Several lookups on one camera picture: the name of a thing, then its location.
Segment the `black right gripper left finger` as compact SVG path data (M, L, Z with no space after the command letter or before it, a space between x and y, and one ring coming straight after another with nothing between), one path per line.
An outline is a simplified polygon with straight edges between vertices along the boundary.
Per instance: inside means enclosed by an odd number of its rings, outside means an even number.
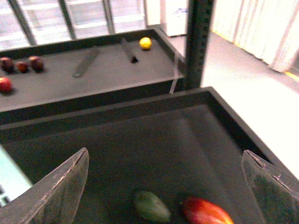
M82 148L0 210L2 224L73 223L88 176L89 153Z

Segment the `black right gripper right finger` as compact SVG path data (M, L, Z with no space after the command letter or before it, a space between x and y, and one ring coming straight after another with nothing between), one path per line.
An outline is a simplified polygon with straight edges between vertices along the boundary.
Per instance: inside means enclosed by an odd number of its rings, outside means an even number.
M264 224L299 222L299 180L245 150L241 167Z

